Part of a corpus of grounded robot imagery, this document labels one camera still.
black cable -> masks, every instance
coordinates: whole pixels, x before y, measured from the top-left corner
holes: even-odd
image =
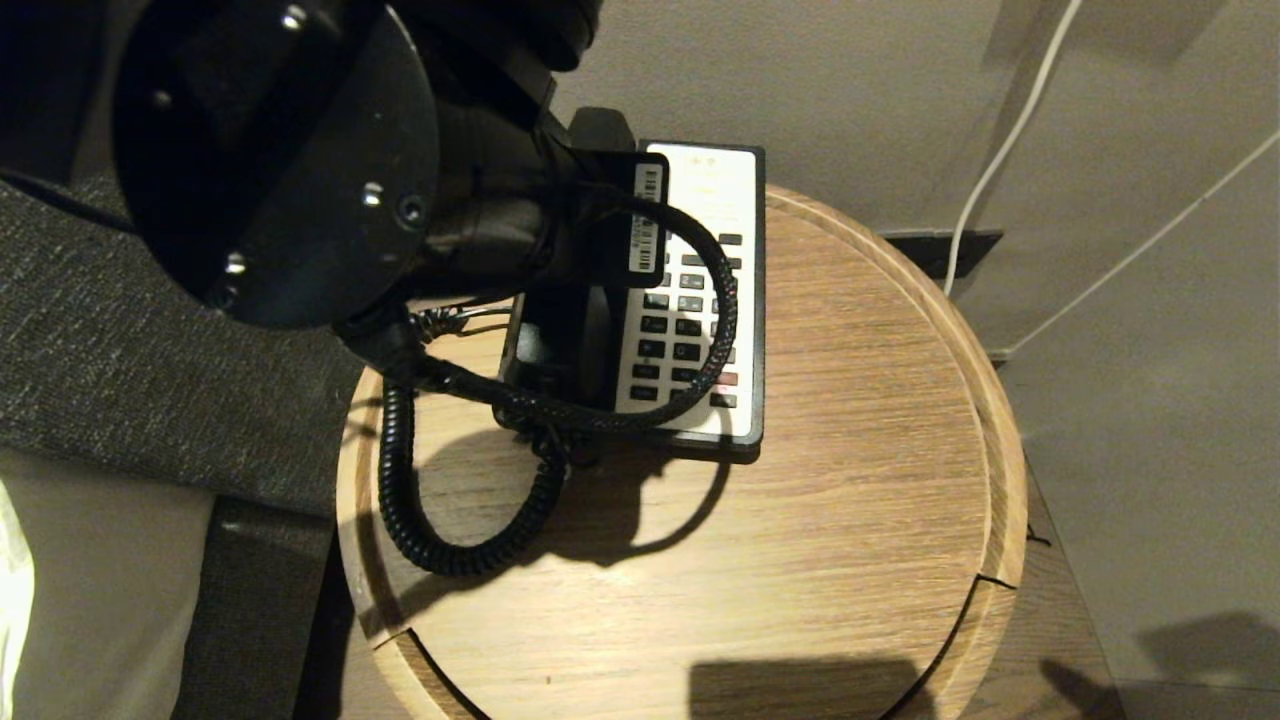
[[[412,388],[384,379],[383,434],[378,459],[378,503],[392,542],[410,562],[438,575],[480,575],[507,565],[543,529],[564,486],[567,460],[550,430],[534,438],[540,459],[534,487],[511,523],[476,546],[440,538],[422,511],[413,471]]]
[[[710,389],[728,361],[737,333],[737,281],[728,258],[716,237],[689,214],[636,197],[612,186],[584,186],[591,199],[605,208],[627,210],[648,218],[678,234],[707,265],[716,288],[719,320],[707,360],[689,383],[689,388],[672,396],[671,401],[644,413],[609,413],[584,407],[572,402],[516,388],[506,383],[477,375],[466,368],[438,357],[425,359],[424,373],[417,387],[429,392],[445,392],[466,400],[484,402],[518,418],[527,418],[556,428],[573,428],[604,433],[646,430],[684,415]]]
[[[84,220],[87,223],[93,223],[95,225],[101,225],[108,229],[124,232],[129,234],[138,234],[138,229],[133,227],[133,223],[122,218],[119,215],[113,215],[106,210],[100,210],[92,205],[87,205],[76,200],[74,197],[68,197],[61,192],[36,182],[29,178],[14,173],[0,172],[0,182],[4,182],[9,187],[17,190],[18,192],[31,197],[37,202],[44,202],[54,210],[65,213],[73,218]]]

floor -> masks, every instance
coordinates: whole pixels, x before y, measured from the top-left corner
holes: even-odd
[[[1124,720],[1048,510],[1034,482],[1028,489],[1030,525],[1038,538],[1052,544],[1027,543],[1018,607],[986,680],[961,719]],[[353,629],[348,637],[339,717],[407,719],[378,675],[358,632]]]

barcode sticker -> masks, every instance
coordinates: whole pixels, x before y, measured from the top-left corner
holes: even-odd
[[[640,163],[636,165],[636,197],[658,201],[662,197],[662,165]],[[631,217],[631,258],[627,269],[632,273],[652,273],[657,266],[658,225],[649,218]]]

keypad button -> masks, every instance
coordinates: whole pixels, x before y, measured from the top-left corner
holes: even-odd
[[[686,363],[696,363],[703,357],[703,348],[691,342],[677,342],[672,351],[672,357],[685,360]]]
[[[701,320],[686,320],[684,318],[676,318],[676,334],[687,334],[699,337],[703,334]]]
[[[660,340],[641,340],[637,355],[640,357],[663,357],[667,355],[667,343]]]
[[[667,318],[659,318],[657,315],[641,315],[640,316],[640,332],[643,332],[643,333],[664,333],[664,332],[667,332]]]

round wooden table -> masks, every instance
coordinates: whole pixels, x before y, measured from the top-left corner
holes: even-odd
[[[415,717],[956,717],[1021,577],[1021,446],[969,327],[867,228],[768,195],[765,433],[751,465],[620,447],[573,474],[518,561],[429,575],[378,515],[380,379],[338,471],[343,562]],[[502,332],[436,355],[494,373]],[[488,406],[417,402],[428,515],[497,532],[534,457]]]

